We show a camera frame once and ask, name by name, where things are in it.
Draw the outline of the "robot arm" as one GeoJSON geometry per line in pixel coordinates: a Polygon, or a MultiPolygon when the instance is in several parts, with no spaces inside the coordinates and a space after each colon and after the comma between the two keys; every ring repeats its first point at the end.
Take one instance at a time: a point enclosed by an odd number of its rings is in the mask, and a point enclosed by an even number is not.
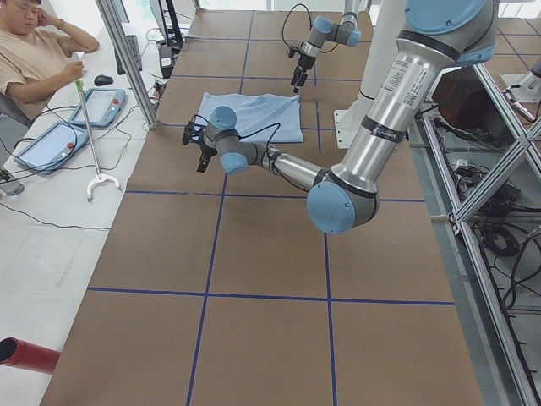
{"type": "Polygon", "coordinates": [[[378,211],[378,177],[440,72],[493,57],[498,9],[496,1],[384,1],[358,99],[335,113],[346,155],[330,168],[250,141],[229,107],[217,107],[204,124],[190,122],[183,141],[199,145],[200,171],[216,157],[225,173],[256,165],[304,189],[312,223],[345,233],[378,211]]]}
{"type": "Polygon", "coordinates": [[[296,54],[298,55],[297,67],[293,71],[291,80],[294,93],[298,93],[304,86],[308,72],[314,67],[316,58],[326,42],[348,47],[355,47],[359,43],[361,37],[358,29],[359,9],[359,1],[345,1],[339,24],[319,15],[311,25],[308,39],[302,41],[299,47],[288,47],[288,57],[293,58],[296,54]]]}

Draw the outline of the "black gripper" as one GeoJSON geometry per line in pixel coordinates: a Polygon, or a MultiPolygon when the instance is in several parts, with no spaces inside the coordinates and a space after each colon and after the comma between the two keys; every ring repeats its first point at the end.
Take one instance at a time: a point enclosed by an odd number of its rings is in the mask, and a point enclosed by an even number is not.
{"type": "Polygon", "coordinates": [[[202,142],[199,147],[201,149],[201,156],[196,172],[205,173],[210,163],[210,159],[217,155],[217,150],[212,146],[208,146],[205,142],[202,142]]]}
{"type": "Polygon", "coordinates": [[[298,65],[292,76],[291,86],[294,93],[298,93],[308,78],[308,72],[313,68],[315,58],[303,53],[299,54],[298,65]]]}

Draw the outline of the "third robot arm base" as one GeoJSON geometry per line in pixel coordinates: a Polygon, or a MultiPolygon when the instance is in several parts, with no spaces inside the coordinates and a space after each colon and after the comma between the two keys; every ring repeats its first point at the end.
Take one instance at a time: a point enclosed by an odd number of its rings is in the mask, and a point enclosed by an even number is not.
{"type": "Polygon", "coordinates": [[[501,74],[506,98],[514,104],[540,101],[540,59],[526,74],[501,74]]]}

